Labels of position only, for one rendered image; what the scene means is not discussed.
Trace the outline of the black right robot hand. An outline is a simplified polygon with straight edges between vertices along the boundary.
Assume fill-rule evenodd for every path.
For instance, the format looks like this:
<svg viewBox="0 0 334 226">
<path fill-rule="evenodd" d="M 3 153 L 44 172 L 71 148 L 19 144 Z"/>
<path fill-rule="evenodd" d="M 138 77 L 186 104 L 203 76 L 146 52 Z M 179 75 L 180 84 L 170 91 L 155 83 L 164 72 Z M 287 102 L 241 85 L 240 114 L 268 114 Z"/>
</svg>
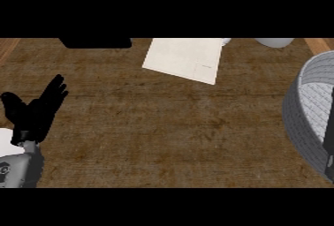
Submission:
<svg viewBox="0 0 334 226">
<path fill-rule="evenodd" d="M 331 109 L 328 114 L 328 125 L 325 131 L 325 138 L 324 138 L 324 148 L 330 155 L 334 155 L 334 88 L 331 92 L 333 102 L 331 102 Z"/>
</svg>

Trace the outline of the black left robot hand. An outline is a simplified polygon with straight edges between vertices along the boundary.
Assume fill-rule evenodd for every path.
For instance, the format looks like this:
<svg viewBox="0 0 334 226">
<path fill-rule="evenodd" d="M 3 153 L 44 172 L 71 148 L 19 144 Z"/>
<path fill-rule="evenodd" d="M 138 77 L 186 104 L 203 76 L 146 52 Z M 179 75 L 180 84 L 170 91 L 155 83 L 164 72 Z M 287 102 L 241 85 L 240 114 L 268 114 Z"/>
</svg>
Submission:
<svg viewBox="0 0 334 226">
<path fill-rule="evenodd" d="M 40 143 L 47 136 L 56 112 L 68 95 L 64 77 L 58 74 L 37 99 L 25 104 L 21 98 L 10 92 L 0 94 L 5 105 L 6 118 L 13 124 L 10 143 L 21 146 L 34 141 Z"/>
</svg>

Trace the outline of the grey wicker basket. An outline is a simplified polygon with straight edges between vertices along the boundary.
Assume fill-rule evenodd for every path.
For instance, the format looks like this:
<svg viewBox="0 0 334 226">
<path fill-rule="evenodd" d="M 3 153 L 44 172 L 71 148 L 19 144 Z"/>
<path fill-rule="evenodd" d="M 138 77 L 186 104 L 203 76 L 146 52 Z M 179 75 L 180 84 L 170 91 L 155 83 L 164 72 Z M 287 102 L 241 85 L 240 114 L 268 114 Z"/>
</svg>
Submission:
<svg viewBox="0 0 334 226">
<path fill-rule="evenodd" d="M 328 152 L 322 147 L 334 88 L 334 50 L 306 61 L 282 102 L 284 128 L 299 154 L 319 175 L 325 175 Z"/>
</svg>

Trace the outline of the brown woven placemat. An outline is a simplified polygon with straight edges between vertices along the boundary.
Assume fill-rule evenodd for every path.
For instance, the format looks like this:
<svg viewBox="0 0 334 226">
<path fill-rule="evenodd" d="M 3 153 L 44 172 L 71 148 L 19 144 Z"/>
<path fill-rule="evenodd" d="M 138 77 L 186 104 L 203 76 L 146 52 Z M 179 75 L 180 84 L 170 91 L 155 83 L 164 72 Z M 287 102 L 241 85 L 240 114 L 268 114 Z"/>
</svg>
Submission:
<svg viewBox="0 0 334 226">
<path fill-rule="evenodd" d="M 0 93 L 39 98 L 55 75 L 70 90 L 41 144 L 43 187 L 328 187 L 296 151 L 282 100 L 313 56 L 294 40 L 223 48 L 214 85 L 143 69 L 151 42 L 67 49 L 22 40 L 0 66 Z"/>
</svg>

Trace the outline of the white flat object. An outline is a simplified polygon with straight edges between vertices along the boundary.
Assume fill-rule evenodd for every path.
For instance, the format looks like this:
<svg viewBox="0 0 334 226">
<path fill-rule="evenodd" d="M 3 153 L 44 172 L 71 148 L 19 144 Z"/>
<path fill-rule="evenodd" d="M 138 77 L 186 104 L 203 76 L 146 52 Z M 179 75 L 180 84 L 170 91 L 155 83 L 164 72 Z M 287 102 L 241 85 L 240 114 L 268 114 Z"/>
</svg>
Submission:
<svg viewBox="0 0 334 226">
<path fill-rule="evenodd" d="M 12 154 L 24 154 L 25 149 L 10 143 L 13 130 L 0 128 L 0 157 Z"/>
</svg>

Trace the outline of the black appliance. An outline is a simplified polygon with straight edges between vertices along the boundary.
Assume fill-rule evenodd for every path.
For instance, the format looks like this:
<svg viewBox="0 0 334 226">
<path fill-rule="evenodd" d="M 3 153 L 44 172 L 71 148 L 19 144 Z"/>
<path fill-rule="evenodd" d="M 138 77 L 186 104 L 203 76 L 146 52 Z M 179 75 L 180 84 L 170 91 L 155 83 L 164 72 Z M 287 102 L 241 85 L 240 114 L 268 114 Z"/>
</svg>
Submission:
<svg viewBox="0 0 334 226">
<path fill-rule="evenodd" d="M 61 38 L 68 49 L 127 49 L 132 47 L 129 38 Z"/>
</svg>

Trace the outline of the pale grey round bowl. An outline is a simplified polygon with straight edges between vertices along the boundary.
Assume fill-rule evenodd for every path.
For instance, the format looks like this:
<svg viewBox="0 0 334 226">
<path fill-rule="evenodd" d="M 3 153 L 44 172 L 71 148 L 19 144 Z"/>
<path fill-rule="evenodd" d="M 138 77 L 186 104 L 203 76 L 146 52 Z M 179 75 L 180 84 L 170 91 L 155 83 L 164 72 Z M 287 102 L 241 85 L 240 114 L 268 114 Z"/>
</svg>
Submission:
<svg viewBox="0 0 334 226">
<path fill-rule="evenodd" d="M 256 41 L 271 48 L 284 48 L 293 42 L 293 38 L 256 38 Z"/>
</svg>

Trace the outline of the white cutting board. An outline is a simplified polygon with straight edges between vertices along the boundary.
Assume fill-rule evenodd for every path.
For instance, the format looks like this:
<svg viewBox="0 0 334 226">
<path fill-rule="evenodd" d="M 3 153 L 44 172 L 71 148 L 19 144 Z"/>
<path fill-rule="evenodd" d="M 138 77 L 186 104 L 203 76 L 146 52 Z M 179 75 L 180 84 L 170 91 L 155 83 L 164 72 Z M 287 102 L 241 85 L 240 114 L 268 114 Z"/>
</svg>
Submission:
<svg viewBox="0 0 334 226">
<path fill-rule="evenodd" d="M 142 67 L 216 84 L 222 38 L 154 38 Z"/>
</svg>

